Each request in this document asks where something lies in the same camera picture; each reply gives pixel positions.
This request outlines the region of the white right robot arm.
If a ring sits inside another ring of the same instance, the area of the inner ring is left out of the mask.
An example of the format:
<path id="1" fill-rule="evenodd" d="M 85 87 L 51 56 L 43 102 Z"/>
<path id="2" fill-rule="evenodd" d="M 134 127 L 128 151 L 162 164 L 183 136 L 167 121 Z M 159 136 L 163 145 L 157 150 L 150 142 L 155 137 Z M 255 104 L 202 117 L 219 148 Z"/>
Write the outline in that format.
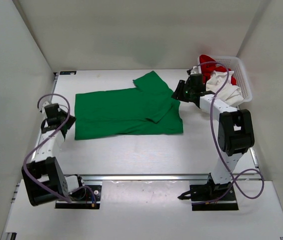
<path id="1" fill-rule="evenodd" d="M 171 97 L 194 103 L 209 113 L 212 121 L 218 121 L 218 132 L 212 135 L 219 159 L 209 174 L 211 184 L 206 187 L 206 195 L 217 200 L 231 184 L 231 174 L 239 160 L 255 143 L 251 113 L 230 106 L 215 97 L 213 91 L 207 91 L 200 73 L 190 75 L 187 80 L 180 80 Z"/>

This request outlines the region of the green t-shirt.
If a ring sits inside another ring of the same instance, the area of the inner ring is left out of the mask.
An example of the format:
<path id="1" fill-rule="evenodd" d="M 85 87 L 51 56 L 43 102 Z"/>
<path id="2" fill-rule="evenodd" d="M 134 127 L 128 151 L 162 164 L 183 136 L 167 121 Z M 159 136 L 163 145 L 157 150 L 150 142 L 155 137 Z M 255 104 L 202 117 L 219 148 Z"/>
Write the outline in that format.
<path id="1" fill-rule="evenodd" d="M 180 101 L 155 71 L 132 82 L 133 88 L 76 94 L 75 140 L 184 132 Z"/>

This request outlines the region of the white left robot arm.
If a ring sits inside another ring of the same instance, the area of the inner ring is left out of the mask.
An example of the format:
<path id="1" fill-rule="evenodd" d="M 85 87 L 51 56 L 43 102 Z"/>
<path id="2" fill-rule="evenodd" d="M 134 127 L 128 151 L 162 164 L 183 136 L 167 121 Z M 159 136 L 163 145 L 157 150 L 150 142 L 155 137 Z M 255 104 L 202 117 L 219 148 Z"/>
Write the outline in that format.
<path id="1" fill-rule="evenodd" d="M 66 133 L 74 124 L 75 118 L 70 116 L 63 128 L 51 137 L 54 130 L 66 119 L 67 112 L 58 109 L 55 113 L 46 113 L 44 110 L 42 113 L 44 120 L 40 126 L 39 143 L 41 144 L 45 139 L 48 141 L 36 150 L 34 158 L 26 164 L 26 168 L 36 180 L 62 197 L 67 198 L 70 195 L 75 200 L 81 200 L 87 193 L 81 177 L 78 175 L 64 176 L 57 161 Z"/>

